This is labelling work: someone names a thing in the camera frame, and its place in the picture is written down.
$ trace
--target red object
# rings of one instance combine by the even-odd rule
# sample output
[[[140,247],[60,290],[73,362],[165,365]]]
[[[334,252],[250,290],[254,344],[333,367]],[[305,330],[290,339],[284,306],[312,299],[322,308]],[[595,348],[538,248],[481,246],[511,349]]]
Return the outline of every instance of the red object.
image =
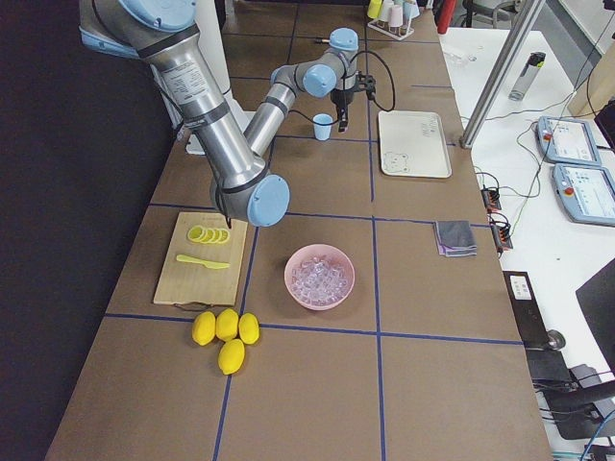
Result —
[[[440,11],[440,17],[438,18],[438,33],[441,35],[446,34],[451,25],[451,19],[453,19],[453,12],[455,11],[456,0],[444,0],[442,10]]]

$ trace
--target wooden cutting board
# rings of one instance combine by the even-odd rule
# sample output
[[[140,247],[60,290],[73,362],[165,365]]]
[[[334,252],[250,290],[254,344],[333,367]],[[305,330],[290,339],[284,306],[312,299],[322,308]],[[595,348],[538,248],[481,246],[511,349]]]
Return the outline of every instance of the wooden cutting board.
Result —
[[[231,239],[222,245],[190,242],[188,230],[195,225],[227,229],[224,216],[218,213],[181,212],[154,295],[154,304],[207,303],[234,305],[241,271],[247,223],[233,220]],[[206,269],[201,264],[175,260],[189,255],[211,261],[229,262],[228,269]]]

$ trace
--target bowl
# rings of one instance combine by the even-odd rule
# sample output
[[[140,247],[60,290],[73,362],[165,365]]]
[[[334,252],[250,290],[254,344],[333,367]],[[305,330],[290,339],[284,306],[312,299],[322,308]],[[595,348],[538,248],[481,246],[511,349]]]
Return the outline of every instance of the bowl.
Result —
[[[355,267],[350,258],[336,247],[308,245],[295,252],[286,262],[284,283],[290,296],[303,307],[327,310],[342,303],[353,291]],[[298,287],[301,287],[303,293],[310,290],[310,296],[302,296]],[[314,293],[318,293],[315,296],[317,299],[312,298]],[[323,299],[323,293],[327,293],[326,299]]]

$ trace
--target device screen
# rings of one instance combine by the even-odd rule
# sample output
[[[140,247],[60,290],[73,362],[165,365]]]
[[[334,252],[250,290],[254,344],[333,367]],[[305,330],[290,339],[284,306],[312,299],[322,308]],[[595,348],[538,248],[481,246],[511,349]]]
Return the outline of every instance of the device screen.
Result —
[[[613,189],[602,170],[564,167],[575,197],[586,216],[615,218]]]
[[[595,160],[582,123],[549,120],[549,124],[553,133],[553,144],[559,157]]]

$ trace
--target blue cup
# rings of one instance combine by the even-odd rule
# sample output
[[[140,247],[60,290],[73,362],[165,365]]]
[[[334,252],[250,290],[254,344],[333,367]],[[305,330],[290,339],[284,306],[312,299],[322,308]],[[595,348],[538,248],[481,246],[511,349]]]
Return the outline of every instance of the blue cup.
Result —
[[[319,141],[326,141],[331,136],[331,125],[322,125],[322,124],[331,124],[333,118],[327,113],[319,113],[318,115],[314,115],[314,136]]]

